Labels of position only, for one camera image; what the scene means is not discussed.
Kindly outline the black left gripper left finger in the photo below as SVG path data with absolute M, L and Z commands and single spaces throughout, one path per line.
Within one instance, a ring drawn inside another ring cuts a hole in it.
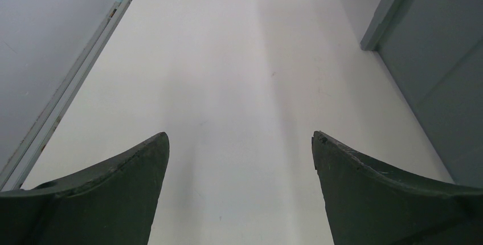
M 161 132 L 81 171 L 1 192 L 1 243 L 147 244 L 169 153 Z

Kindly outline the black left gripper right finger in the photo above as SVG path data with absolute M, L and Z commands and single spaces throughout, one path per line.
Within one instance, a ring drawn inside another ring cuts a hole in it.
M 335 244 L 481 244 L 482 190 L 426 178 L 312 137 Z

